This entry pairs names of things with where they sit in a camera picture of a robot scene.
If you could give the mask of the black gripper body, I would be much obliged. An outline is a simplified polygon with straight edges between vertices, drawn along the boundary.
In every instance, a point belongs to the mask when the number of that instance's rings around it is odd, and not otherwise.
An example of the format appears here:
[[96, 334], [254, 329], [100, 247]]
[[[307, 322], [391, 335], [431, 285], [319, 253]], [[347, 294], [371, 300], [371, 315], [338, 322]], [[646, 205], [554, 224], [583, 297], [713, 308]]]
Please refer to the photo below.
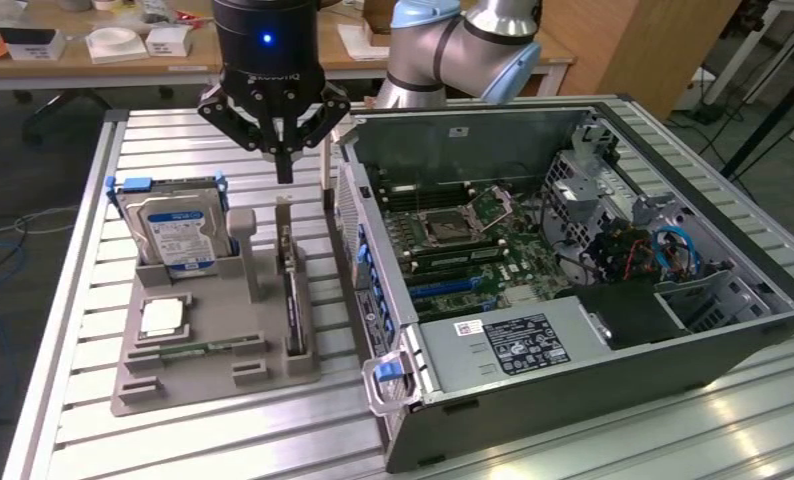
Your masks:
[[283, 121], [283, 144], [304, 136], [300, 116], [322, 101], [318, 1], [215, 1], [212, 13], [223, 57], [225, 94], [259, 123], [275, 144], [274, 121]]

